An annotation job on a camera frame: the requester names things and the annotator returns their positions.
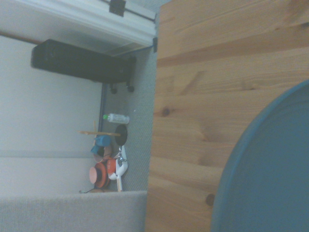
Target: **door hinge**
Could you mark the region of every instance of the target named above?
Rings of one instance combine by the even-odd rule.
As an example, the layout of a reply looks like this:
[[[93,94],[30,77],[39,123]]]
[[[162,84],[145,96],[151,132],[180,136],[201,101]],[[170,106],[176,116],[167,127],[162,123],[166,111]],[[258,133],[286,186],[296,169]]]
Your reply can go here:
[[[110,2],[110,13],[123,17],[125,8],[126,1],[124,0],[111,0]]]

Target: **white wall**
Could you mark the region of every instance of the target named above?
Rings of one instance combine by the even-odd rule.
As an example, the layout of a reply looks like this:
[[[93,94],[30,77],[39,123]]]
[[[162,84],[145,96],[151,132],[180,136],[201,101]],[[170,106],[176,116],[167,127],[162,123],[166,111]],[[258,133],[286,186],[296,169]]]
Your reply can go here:
[[[0,158],[0,197],[58,195],[90,190],[93,159]]]
[[[34,46],[0,36],[0,195],[90,189],[101,84],[31,68]]]

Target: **caster wheel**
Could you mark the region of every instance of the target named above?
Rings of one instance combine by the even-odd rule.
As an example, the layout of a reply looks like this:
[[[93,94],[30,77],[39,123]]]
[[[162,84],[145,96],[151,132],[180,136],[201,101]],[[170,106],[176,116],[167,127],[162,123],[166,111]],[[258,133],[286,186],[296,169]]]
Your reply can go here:
[[[116,88],[112,88],[112,89],[111,89],[111,93],[112,93],[112,94],[116,94],[116,93],[117,93],[117,89],[116,89]]]
[[[134,92],[134,87],[133,87],[133,86],[128,86],[128,87],[127,87],[127,90],[128,90],[130,93],[133,93],[133,92]]]

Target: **white molding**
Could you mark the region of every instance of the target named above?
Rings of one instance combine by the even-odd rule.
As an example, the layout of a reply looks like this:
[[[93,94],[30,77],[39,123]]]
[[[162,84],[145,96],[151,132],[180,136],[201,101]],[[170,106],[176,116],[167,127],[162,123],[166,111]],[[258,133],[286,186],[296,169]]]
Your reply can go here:
[[[111,35],[129,38],[131,41],[149,46],[155,36],[155,26],[137,25],[132,20],[109,13],[109,5],[89,0],[12,0],[35,10],[73,20],[89,28],[108,32]]]
[[[129,6],[147,17],[155,15],[135,4]],[[109,4],[99,0],[0,0],[0,21],[4,33],[42,42],[51,38],[100,52],[127,44],[148,47],[156,35],[151,20],[130,12],[124,17],[112,14]],[[97,41],[110,42],[114,47],[102,51]]]

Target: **wooden stick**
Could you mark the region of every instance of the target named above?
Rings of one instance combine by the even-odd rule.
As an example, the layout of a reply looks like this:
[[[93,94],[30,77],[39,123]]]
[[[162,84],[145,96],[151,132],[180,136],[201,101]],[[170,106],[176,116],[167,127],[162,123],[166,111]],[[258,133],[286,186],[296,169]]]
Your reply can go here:
[[[107,133],[107,132],[93,132],[93,131],[78,131],[80,134],[94,134],[94,135],[109,135],[109,136],[121,136],[118,133]]]

